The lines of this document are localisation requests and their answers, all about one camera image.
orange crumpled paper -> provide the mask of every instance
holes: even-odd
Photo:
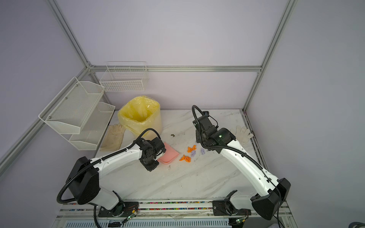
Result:
[[[188,147],[188,153],[191,153],[193,150],[196,150],[196,145],[194,145],[193,148]]]
[[[183,155],[183,157],[180,159],[180,161],[185,160],[186,162],[191,162],[191,158],[188,156]]]

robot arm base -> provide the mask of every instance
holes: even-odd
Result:
[[[252,207],[261,217],[266,220],[271,220],[275,212],[279,210],[280,205],[287,198],[290,186],[291,185],[287,179],[280,179],[276,188],[268,195],[261,197],[256,194],[251,197]]]

white wire basket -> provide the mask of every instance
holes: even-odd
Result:
[[[144,91],[148,82],[146,62],[105,62],[100,84],[107,92]]]
[[[104,87],[76,80],[75,85],[46,117],[39,118],[59,134],[80,134],[104,94]]]
[[[78,150],[96,150],[114,110],[115,106],[99,102],[80,134],[72,135],[68,141]]]

yellow plastic bag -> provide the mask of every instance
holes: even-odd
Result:
[[[145,129],[153,128],[159,134],[162,132],[160,104],[146,96],[135,97],[124,105],[118,112],[119,122],[135,137],[138,137]],[[152,140],[157,135],[148,131],[143,135],[146,140]]]

cloth glove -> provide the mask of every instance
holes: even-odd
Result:
[[[247,129],[246,127],[241,127],[239,125],[237,125],[236,130],[231,129],[230,131],[236,136],[236,139],[241,145],[248,143],[250,141],[250,138],[253,137],[250,129]]]
[[[103,141],[100,151],[116,151],[122,144],[123,134],[126,129],[119,123],[108,127],[107,135]]]

